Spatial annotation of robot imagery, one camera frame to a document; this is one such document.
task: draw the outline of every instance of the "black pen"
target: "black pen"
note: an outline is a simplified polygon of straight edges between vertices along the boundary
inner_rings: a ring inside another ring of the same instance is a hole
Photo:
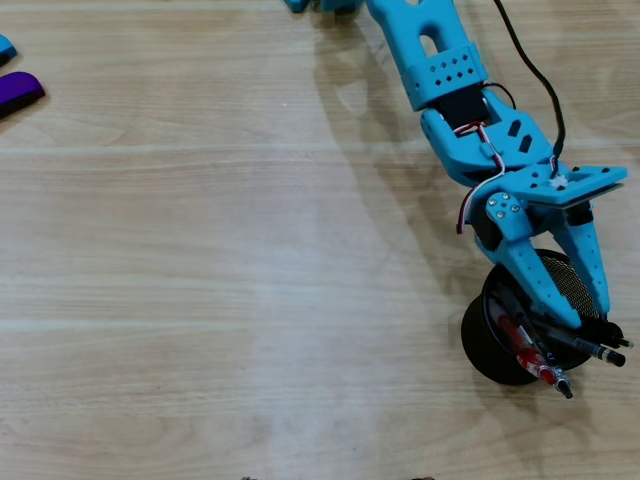
[[[626,362],[624,355],[614,352],[613,350],[598,345],[597,343],[590,342],[578,337],[575,334],[559,330],[557,328],[545,325],[544,323],[535,322],[535,324],[545,330],[545,333],[549,338],[554,339],[578,352],[586,353],[594,358],[599,358],[607,363],[621,367]]]

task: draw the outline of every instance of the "robotic arm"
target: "robotic arm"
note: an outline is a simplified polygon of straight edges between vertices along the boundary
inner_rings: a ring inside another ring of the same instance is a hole
[[[305,1],[295,2],[304,8]],[[360,2],[322,0],[331,11]],[[488,74],[452,0],[366,0],[395,59],[409,102],[422,111],[422,130],[449,176],[471,188],[458,233],[475,230],[478,247],[504,265],[533,302],[572,329],[580,315],[562,296],[531,244],[549,231],[571,259],[602,316],[609,312],[590,200],[619,186],[625,168],[575,167],[559,162],[531,117],[486,89]],[[438,53],[427,56],[420,37]]]

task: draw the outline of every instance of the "black cable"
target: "black cable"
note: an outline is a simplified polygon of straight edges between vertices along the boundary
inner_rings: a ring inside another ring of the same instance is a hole
[[[504,24],[509,31],[509,36],[513,41],[513,45],[516,47],[520,58],[522,58],[522,61],[525,63],[525,65],[527,65],[527,67],[529,67],[529,70],[531,70],[536,78],[540,80],[542,85],[544,85],[544,88],[547,89],[547,92],[549,92],[549,96],[551,97],[551,102],[553,103],[553,111],[556,114],[556,122],[558,124],[558,137],[556,139],[555,145],[553,146],[553,155],[557,160],[562,153],[562,149],[564,148],[564,140],[567,136],[567,131],[564,125],[564,116],[562,115],[562,107],[560,106],[560,100],[558,99],[558,95],[556,95],[556,91],[553,89],[553,86],[551,86],[551,83],[549,83],[549,80],[547,80],[542,72],[540,72],[540,70],[536,68],[536,66],[531,60],[529,60],[529,57],[527,57],[527,54],[524,52],[524,49],[520,44],[520,40],[518,39],[518,35],[516,35],[516,31],[513,29],[513,25],[511,25],[511,20],[509,20],[509,15],[507,15],[507,11],[504,9],[502,2],[500,0],[494,0],[494,2],[496,4],[496,7],[498,7],[500,16],[502,17],[502,20],[504,20]],[[557,167],[554,168],[554,176],[556,173]]]
[[[513,95],[511,95],[511,92],[507,90],[507,87],[505,87],[504,85],[498,82],[489,82],[489,83],[482,84],[482,88],[487,88],[487,87],[498,87],[499,89],[501,89],[504,93],[506,93],[509,96],[509,99],[511,100],[511,105],[513,105],[513,109],[514,110],[516,109],[516,100],[515,98],[513,98]]]

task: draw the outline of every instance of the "wire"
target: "wire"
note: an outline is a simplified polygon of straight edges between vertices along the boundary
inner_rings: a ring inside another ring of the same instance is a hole
[[[515,110],[517,108],[516,100],[513,98],[513,95],[511,95],[511,92],[507,90],[507,87],[505,87],[504,85],[498,82],[490,82],[482,85],[482,88],[488,88],[488,87],[498,87],[499,89],[501,89],[504,93],[507,94],[507,96],[511,100],[511,105],[513,106],[513,109]]]
[[[497,175],[494,175],[493,177],[487,178],[483,182],[480,182],[478,185],[473,187],[469,191],[469,193],[467,193],[467,195],[464,197],[464,200],[462,201],[462,205],[460,206],[460,215],[458,216],[458,225],[457,225],[458,235],[462,235],[464,233],[464,226],[465,226],[465,223],[467,221],[467,216],[469,214],[469,207],[471,206],[471,201],[473,200],[473,196],[476,194],[476,192],[478,190],[480,190],[482,187],[484,187],[486,184],[488,184],[490,182],[493,182],[497,178],[500,178],[506,172],[504,161],[502,160],[502,157],[500,156],[498,151],[495,149],[495,147],[493,146],[493,144],[489,140],[489,137],[487,136],[487,132],[485,131],[484,125],[482,123],[474,122],[474,123],[470,123],[468,125],[464,125],[464,126],[462,126],[460,128],[456,128],[454,130],[454,133],[456,135],[460,135],[463,132],[466,132],[467,130],[470,130],[473,127],[477,127],[476,132],[480,136],[480,139],[484,143],[489,145],[489,147],[493,151],[493,156],[491,158],[495,162],[496,167],[498,167],[500,169],[500,172]]]
[[[556,94],[556,91],[553,89],[553,86],[551,85],[549,80],[547,80],[546,77],[542,74],[542,72],[540,72],[540,70],[536,68],[533,62],[529,60],[529,57],[527,56],[524,49],[522,48],[522,45],[520,44],[520,40],[518,39],[518,35],[516,34],[516,31],[514,30],[513,25],[511,24],[511,20],[509,20],[509,15],[507,14],[507,11],[504,9],[504,5],[502,5],[502,1],[494,0],[494,2],[496,4],[496,7],[498,7],[500,16],[502,17],[502,20],[504,20],[504,24],[507,27],[507,30],[509,31],[509,36],[513,41],[513,45],[516,47],[516,50],[518,51],[520,58],[522,58],[522,61],[525,63],[525,65],[529,67],[529,70],[531,70],[531,73],[533,73],[536,76],[536,78],[540,80],[540,83],[544,85],[544,88],[547,89],[547,92],[551,97],[551,102],[553,103],[553,111],[556,114],[556,123],[558,124],[558,137],[556,139],[555,145],[553,146],[553,157],[555,157],[556,166],[553,167],[553,162],[551,162],[552,168],[553,168],[551,178],[553,178],[558,173],[557,160],[560,158],[560,154],[562,154],[562,150],[564,149],[564,140],[567,136],[567,131],[564,124],[564,116],[562,114],[562,106],[560,105],[560,99],[558,98],[558,95]]]

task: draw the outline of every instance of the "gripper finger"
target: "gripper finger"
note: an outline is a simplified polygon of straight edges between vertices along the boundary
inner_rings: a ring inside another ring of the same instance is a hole
[[[571,260],[571,266],[587,287],[598,311],[608,313],[609,289],[593,220],[583,225],[565,223],[550,231]]]
[[[496,264],[503,265],[513,275],[534,308],[549,313],[568,328],[579,328],[580,315],[560,293],[531,244],[533,228],[519,201],[506,192],[492,195],[486,204],[489,219],[498,227],[502,240],[493,252],[487,252]]]

